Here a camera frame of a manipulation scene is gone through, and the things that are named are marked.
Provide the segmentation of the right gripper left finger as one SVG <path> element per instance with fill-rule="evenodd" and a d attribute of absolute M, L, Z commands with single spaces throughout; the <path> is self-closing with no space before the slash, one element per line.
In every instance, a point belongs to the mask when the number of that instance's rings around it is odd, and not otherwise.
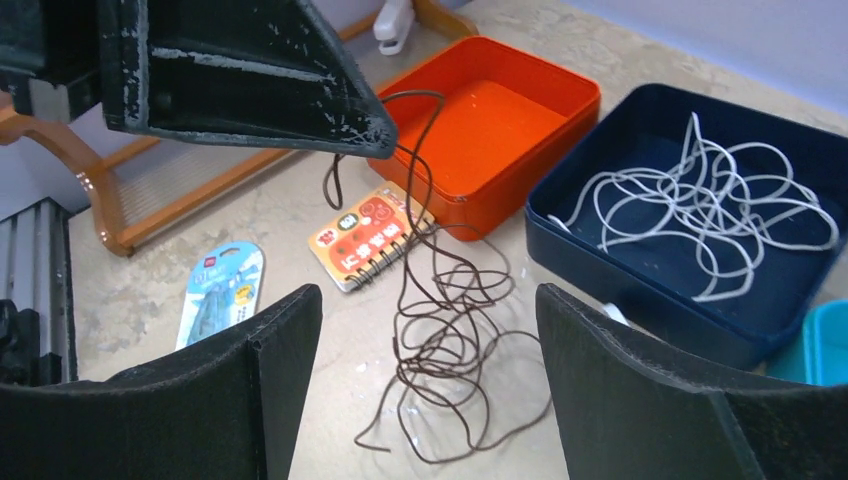
<path fill-rule="evenodd" d="M 101 381 L 1 389 L 5 479 L 285 479 L 322 325 L 306 284 Z"/>

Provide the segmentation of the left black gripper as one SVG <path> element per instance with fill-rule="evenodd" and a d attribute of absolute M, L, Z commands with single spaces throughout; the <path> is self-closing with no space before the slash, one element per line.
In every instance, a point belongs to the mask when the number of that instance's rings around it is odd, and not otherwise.
<path fill-rule="evenodd" d="M 112 130 L 197 144 L 382 159 L 398 139 L 309 1 L 101 1 L 97 20 L 95 1 L 2 0 L 1 90 L 22 115 L 102 101 Z"/>

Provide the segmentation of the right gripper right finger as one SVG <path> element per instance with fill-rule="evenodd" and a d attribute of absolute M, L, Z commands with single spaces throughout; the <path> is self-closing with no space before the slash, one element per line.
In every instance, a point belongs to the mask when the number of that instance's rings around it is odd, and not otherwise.
<path fill-rule="evenodd" d="M 558 286 L 535 311 L 573 479 L 843 479 L 847 389 L 685 352 Z"/>

